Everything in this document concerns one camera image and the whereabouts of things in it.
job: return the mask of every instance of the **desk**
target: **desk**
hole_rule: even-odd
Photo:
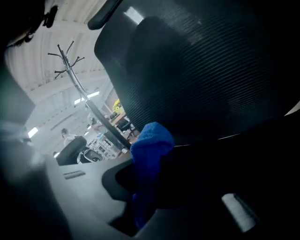
[[[114,121],[111,122],[113,126],[117,125],[118,121],[120,121],[122,118],[126,116],[125,112],[122,112]]]

